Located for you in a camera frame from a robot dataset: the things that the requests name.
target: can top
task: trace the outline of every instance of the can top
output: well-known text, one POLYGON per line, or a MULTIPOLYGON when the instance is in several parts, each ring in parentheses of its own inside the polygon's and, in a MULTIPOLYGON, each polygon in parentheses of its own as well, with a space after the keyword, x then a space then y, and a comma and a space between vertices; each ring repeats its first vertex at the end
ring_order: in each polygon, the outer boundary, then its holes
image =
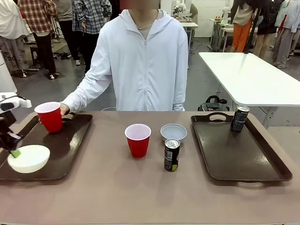
POLYGON ((167 139, 165 141, 165 146, 170 149, 176 149, 180 146, 180 142, 175 138, 167 139))
POLYGON ((250 111, 250 109, 247 106, 244 106, 244 105, 238 105, 237 109, 241 110, 242 112, 246 112, 246 113, 250 111))

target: bowl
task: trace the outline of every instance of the bowl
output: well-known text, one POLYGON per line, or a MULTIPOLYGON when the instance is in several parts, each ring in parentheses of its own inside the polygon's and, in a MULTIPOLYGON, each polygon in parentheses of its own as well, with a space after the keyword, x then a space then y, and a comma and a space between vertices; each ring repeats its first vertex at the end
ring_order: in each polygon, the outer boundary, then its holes
POLYGON ((188 134, 187 130, 179 124, 166 124, 160 129, 160 133, 164 141, 175 138, 180 141, 180 143, 182 143, 183 139, 185 139, 188 134))
POLYGON ((7 158, 11 168, 19 173, 33 173, 42 169, 50 157, 50 150, 42 145, 27 145, 20 147, 20 156, 14 158, 11 154, 7 158))

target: red cup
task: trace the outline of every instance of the red cup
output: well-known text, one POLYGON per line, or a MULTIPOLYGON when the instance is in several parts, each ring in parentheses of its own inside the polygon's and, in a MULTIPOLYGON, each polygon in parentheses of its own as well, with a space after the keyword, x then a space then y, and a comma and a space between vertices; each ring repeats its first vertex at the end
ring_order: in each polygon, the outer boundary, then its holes
POLYGON ((133 124, 126 128, 125 136, 133 157, 142 158, 146 155, 150 134, 150 127, 144 124, 133 124))
POLYGON ((62 119, 59 102, 46 102, 38 105, 34 111, 48 132, 54 133, 62 129, 62 119))

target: white wall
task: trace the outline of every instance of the white wall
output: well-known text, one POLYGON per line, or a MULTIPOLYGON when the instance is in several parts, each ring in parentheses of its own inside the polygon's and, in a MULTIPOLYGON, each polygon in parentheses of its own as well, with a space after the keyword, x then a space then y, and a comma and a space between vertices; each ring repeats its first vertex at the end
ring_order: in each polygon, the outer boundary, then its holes
POLYGON ((198 9, 198 25, 195 30, 195 37, 210 37, 213 22, 216 16, 222 16, 222 8, 225 7, 225 0, 192 0, 198 9))

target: black can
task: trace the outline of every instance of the black can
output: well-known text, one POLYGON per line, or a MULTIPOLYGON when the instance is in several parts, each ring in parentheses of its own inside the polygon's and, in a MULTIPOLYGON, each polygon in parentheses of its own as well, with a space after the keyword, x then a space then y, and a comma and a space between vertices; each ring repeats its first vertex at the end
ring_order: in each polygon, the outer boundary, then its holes
POLYGON ((241 132, 247 120, 250 109, 247 106, 238 105, 235 110, 234 118, 231 122, 230 129, 233 132, 241 132))
POLYGON ((165 169, 175 171, 178 167, 180 142, 177 139, 167 139, 165 141, 165 169))

